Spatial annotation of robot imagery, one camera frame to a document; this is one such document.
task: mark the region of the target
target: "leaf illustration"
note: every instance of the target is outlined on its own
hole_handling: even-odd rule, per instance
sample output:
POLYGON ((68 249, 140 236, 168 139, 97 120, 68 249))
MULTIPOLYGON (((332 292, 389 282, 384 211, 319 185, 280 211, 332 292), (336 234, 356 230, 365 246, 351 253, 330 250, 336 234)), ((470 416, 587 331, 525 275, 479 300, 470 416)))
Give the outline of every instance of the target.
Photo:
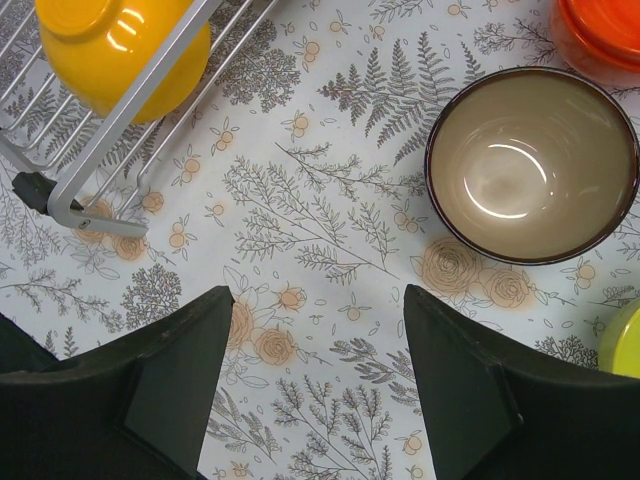
POLYGON ((374 48, 367 63, 365 77, 352 65, 348 74, 338 72, 319 93, 337 101, 340 111, 351 112, 355 125, 370 110, 365 135, 384 122, 378 134, 378 148, 398 134, 413 131, 396 154, 395 164, 426 144, 428 132, 442 107, 457 89, 450 84, 454 79, 446 76, 449 68, 433 51, 427 32, 418 40, 418 69, 411 65, 402 42, 394 43, 390 72, 380 65, 379 53, 374 48))

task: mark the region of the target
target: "orange flower print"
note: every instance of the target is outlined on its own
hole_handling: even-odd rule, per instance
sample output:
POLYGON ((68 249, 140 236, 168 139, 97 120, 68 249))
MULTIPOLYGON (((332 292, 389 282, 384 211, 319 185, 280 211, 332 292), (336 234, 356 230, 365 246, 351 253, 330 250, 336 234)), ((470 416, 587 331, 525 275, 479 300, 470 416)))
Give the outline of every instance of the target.
MULTIPOLYGON (((88 205, 89 202, 92 200, 92 198, 93 197, 87 197, 84 200, 82 200, 80 203, 82 205, 88 205)), ((113 218, 113 209, 111 208, 111 205, 109 204, 109 202, 107 202, 102 198, 98 200, 94 206, 92 206, 89 210, 87 210, 87 213, 89 215, 113 218)), ((87 243, 87 244, 100 243, 105 237, 107 237, 107 234, 104 232, 95 232, 90 230, 78 229, 78 230, 74 230, 73 233, 75 234, 76 237, 78 237, 80 240, 82 240, 84 243, 87 243)))
POLYGON ((329 25, 329 30, 333 33, 344 33, 345 35, 349 35, 347 31, 347 27, 350 27, 351 24, 344 21, 344 17, 342 16, 342 12, 340 10, 336 10, 336 14, 338 15, 338 20, 334 20, 329 25))
POLYGON ((181 253, 182 258, 189 260, 187 253, 187 247, 198 240, 194 234, 186 231, 187 224, 189 223, 190 214, 180 217, 177 222, 171 226, 171 234, 169 235, 169 245, 174 249, 172 253, 181 253))
POLYGON ((249 470, 249 464, 231 462, 233 466, 233 474, 237 478, 253 477, 253 473, 249 470))
POLYGON ((142 255, 147 247, 144 238, 113 237, 113 248, 123 260, 134 261, 142 255))
POLYGON ((402 445, 402 451, 407 455, 415 455, 422 449, 422 440, 420 440, 418 435, 420 435, 420 430, 416 430, 408 437, 396 438, 396 440, 404 442, 402 445))
POLYGON ((186 157, 182 157, 181 160, 174 158, 173 163, 177 168, 181 170, 181 173, 173 180, 173 182, 171 182, 171 186, 183 186, 187 183, 191 183, 194 175, 200 171, 199 159, 200 155, 197 153, 193 153, 193 146, 191 144, 189 144, 189 146, 187 147, 186 157))
MULTIPOLYGON (((207 197, 213 198, 213 193, 207 192, 207 197)), ((205 205, 204 208, 205 210, 207 210, 207 212, 209 212, 205 215, 206 218, 213 218, 213 220, 219 226, 224 227, 224 223, 222 223, 222 220, 220 219, 220 217, 224 214, 224 205, 216 203, 212 207, 205 205)))
POLYGON ((445 296, 465 292, 482 268, 482 258, 454 238, 433 243, 422 259, 411 260, 425 285, 445 296))
POLYGON ((289 36, 290 33, 293 33, 296 31, 296 27, 293 25, 292 22, 289 22, 287 24, 281 23, 280 26, 284 28, 285 37, 289 36))
POLYGON ((350 305, 345 305, 344 307, 340 308, 338 311, 340 313, 345 313, 347 315, 347 318, 349 320, 351 320, 352 322, 357 322, 358 320, 360 320, 360 317, 362 316, 362 312, 367 311, 367 310, 371 310, 371 307, 365 307, 363 305, 358 305, 358 300, 356 299, 356 294, 355 293, 351 293, 351 304, 350 305))
POLYGON ((296 55, 303 57, 302 68, 309 73, 309 65, 316 61, 320 53, 320 44, 308 41, 307 37, 302 37, 302 42, 293 42, 293 45, 300 49, 296 52, 296 55))
POLYGON ((462 0, 458 0, 456 3, 452 3, 451 5, 449 5, 449 8, 447 9, 447 12, 449 13, 449 15, 451 16, 456 16, 456 15, 460 15, 464 18, 469 18, 469 16, 467 15, 467 12, 465 12, 465 10, 470 10, 471 7, 468 7, 466 5, 464 5, 462 3, 462 0))
POLYGON ((407 470, 411 475, 411 480, 418 480, 418 479, 424 478, 424 471, 417 465, 414 465, 413 467, 411 467, 411 470, 409 469, 407 470))
POLYGON ((224 152, 229 148, 235 138, 234 133, 240 130, 240 127, 230 126, 229 117, 227 117, 224 119, 221 130, 215 127, 210 127, 209 130, 217 135, 217 140, 211 146, 211 155, 213 156, 216 152, 224 152))
POLYGON ((509 269, 487 270, 482 272, 484 275, 489 278, 484 284, 485 294, 499 307, 519 307, 529 295, 527 280, 518 272, 509 269))
POLYGON ((160 192, 149 192, 142 198, 142 209, 145 212, 158 213, 164 206, 164 197, 160 192))
POLYGON ((307 302, 307 294, 300 287, 290 287, 287 284, 287 288, 282 292, 276 292, 278 297, 278 307, 284 310, 297 312, 307 302))
POLYGON ((382 36, 385 34, 385 29, 382 25, 369 25, 369 31, 374 40, 382 40, 382 36))
POLYGON ((283 365, 295 351, 291 333, 277 327, 268 330, 256 328, 251 332, 251 340, 258 356, 269 365, 283 365))
POLYGON ((409 199, 407 199, 404 203, 404 208, 400 205, 391 205, 396 211, 396 214, 393 216, 393 222, 398 227, 398 230, 406 231, 409 233, 417 233, 421 231, 425 233, 424 228, 420 225, 420 223, 426 222, 428 217, 413 217, 409 215, 409 199))
POLYGON ((281 125, 285 126, 285 130, 291 132, 291 142, 295 143, 296 138, 302 138, 307 128, 309 128, 309 119, 304 112, 301 113, 299 110, 296 110, 293 118, 285 120, 281 125))
POLYGON ((253 312, 249 306, 245 302, 236 301, 231 312, 231 330, 229 332, 227 350, 237 350, 244 342, 248 341, 251 337, 253 326, 253 312))
POLYGON ((564 268, 560 272, 570 274, 566 279, 574 282, 573 291, 576 295, 580 295, 581 290, 591 288, 591 281, 596 278, 596 269, 591 265, 591 261, 585 260, 584 257, 578 259, 575 267, 564 268))
POLYGON ((486 0, 482 6, 487 7, 490 12, 493 12, 493 9, 498 6, 498 0, 486 0))

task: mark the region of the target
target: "table surface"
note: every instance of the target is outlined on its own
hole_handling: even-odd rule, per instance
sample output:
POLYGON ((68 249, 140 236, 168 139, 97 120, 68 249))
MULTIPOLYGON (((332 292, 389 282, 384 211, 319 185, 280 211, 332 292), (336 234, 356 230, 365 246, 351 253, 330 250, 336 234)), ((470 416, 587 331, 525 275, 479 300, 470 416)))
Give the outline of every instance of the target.
MULTIPOLYGON (((227 284, 237 303, 206 477, 435 478, 402 322, 407 284, 587 367, 611 316, 640 295, 633 212, 580 258, 511 268, 452 239, 425 195, 423 112, 484 73, 562 67, 549 3, 282 0, 148 175, 132 213, 146 240, 38 216, 2 163, 2 311, 66 358, 227 284)), ((638 90, 614 94, 635 121, 638 90)))

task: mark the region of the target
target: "ceramic bowl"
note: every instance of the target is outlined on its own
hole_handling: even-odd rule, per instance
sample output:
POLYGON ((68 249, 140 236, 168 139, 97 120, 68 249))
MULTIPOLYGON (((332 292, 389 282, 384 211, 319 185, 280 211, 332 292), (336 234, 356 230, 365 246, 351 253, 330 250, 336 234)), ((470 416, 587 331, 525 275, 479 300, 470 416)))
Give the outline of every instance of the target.
MULTIPOLYGON (((191 0, 35 0, 42 46, 62 83, 106 117, 191 5, 191 0)), ((195 89, 210 31, 196 34, 133 123, 161 118, 195 89)))
POLYGON ((638 144, 600 87, 550 68, 488 75, 437 119, 425 158, 436 211, 507 263, 567 260, 611 234, 638 189, 638 144))

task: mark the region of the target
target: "lime green bowl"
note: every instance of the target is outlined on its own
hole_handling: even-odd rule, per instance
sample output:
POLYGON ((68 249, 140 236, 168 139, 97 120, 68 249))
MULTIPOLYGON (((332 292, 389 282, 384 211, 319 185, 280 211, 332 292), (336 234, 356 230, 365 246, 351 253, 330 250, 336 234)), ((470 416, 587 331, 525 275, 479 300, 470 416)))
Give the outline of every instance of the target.
POLYGON ((598 366, 604 372, 640 378, 640 299, 627 304, 605 329, 598 366))

